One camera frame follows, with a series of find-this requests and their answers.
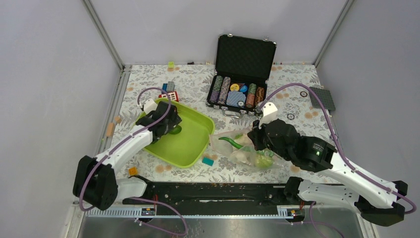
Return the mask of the green cabbage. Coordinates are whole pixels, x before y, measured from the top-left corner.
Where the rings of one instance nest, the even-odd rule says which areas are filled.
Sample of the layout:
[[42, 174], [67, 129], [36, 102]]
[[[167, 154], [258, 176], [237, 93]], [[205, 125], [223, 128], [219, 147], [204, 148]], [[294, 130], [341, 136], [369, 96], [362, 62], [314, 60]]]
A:
[[258, 154], [255, 158], [255, 167], [259, 169], [268, 169], [271, 168], [274, 164], [274, 159], [271, 157], [263, 156]]

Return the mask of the white cauliflower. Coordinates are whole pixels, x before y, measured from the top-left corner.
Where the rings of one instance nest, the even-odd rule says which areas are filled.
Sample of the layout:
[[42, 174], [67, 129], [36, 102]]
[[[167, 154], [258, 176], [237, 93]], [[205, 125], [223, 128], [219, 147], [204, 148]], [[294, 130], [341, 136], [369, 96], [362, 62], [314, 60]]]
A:
[[252, 145], [251, 139], [247, 136], [246, 133], [240, 133], [234, 136], [234, 141], [242, 146], [250, 146]]

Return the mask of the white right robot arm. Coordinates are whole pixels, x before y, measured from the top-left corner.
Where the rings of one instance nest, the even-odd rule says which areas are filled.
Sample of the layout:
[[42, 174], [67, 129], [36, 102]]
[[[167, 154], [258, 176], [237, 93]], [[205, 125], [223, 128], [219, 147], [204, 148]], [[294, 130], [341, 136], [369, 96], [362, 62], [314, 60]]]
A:
[[300, 135], [293, 125], [275, 118], [272, 103], [263, 107], [261, 120], [253, 122], [248, 137], [258, 151], [268, 149], [294, 166], [330, 177], [341, 183], [327, 185], [290, 177], [283, 190], [290, 204], [316, 202], [354, 210], [375, 225], [389, 227], [404, 220], [405, 207], [397, 194], [405, 196], [408, 185], [386, 181], [352, 162], [344, 162], [337, 149], [323, 139]]

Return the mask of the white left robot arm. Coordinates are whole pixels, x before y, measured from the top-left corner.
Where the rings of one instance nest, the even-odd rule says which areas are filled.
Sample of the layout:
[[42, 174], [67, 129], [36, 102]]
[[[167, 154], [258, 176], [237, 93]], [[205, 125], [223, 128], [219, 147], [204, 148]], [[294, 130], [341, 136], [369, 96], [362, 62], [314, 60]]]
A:
[[91, 208], [104, 211], [114, 202], [127, 198], [135, 197], [143, 204], [152, 201], [154, 191], [145, 179], [117, 179], [116, 174], [139, 151], [172, 132], [182, 119], [175, 104], [168, 100], [156, 103], [148, 99], [145, 109], [146, 114], [116, 145], [79, 160], [72, 192], [80, 203], [87, 202]]

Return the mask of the green chili pepper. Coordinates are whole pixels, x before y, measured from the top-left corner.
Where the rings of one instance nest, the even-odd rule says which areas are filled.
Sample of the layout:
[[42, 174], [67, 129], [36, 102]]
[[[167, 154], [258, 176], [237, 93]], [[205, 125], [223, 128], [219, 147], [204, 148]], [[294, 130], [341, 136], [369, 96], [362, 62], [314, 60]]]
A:
[[241, 145], [241, 144], [239, 144], [239, 143], [235, 142], [235, 141], [234, 141], [234, 139], [229, 138], [229, 137], [220, 137], [218, 140], [223, 140], [223, 141], [226, 141], [226, 142], [228, 142], [228, 143], [229, 143], [232, 147], [234, 147], [234, 148], [236, 148], [236, 149], [241, 149], [241, 148], [243, 148], [243, 147], [244, 147], [243, 145]]

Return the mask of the clear pink zip top bag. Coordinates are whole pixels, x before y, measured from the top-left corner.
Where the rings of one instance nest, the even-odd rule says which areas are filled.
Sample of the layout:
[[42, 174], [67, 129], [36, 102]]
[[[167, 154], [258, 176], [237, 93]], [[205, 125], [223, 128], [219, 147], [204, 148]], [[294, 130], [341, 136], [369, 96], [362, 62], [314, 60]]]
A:
[[256, 150], [248, 137], [250, 128], [210, 135], [213, 151], [236, 164], [242, 164], [255, 171], [282, 168], [286, 161], [269, 149]]

